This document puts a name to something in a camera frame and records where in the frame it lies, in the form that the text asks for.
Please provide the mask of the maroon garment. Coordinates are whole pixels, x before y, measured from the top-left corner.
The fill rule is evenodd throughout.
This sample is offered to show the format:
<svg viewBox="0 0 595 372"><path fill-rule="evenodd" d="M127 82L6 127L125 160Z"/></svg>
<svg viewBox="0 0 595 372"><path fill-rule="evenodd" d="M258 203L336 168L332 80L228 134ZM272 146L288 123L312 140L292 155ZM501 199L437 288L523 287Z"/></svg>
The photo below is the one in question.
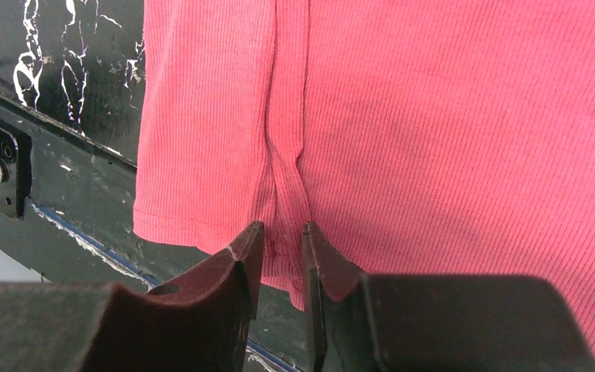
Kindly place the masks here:
<svg viewBox="0 0 595 372"><path fill-rule="evenodd" d="M371 272L530 274L595 353L595 1L147 1L133 230L301 227Z"/></svg>

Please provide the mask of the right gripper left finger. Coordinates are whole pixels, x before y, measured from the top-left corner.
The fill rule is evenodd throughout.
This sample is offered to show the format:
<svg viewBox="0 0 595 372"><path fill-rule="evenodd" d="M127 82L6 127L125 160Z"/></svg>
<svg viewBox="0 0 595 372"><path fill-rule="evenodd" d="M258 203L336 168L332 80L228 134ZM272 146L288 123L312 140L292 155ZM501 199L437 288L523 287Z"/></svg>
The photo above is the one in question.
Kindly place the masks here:
<svg viewBox="0 0 595 372"><path fill-rule="evenodd" d="M224 249L146 294L110 284L80 369L241 371L263 251L263 223L252 222Z"/></svg>

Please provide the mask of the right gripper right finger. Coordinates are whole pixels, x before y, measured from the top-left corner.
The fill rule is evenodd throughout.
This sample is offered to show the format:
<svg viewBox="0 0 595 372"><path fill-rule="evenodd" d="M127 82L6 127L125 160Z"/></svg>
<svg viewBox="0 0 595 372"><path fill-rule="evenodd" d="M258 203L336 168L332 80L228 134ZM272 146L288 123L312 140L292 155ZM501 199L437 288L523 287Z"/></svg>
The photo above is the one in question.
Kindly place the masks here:
<svg viewBox="0 0 595 372"><path fill-rule="evenodd" d="M340 253L315 222L301 241L310 371L384 371L376 278Z"/></svg>

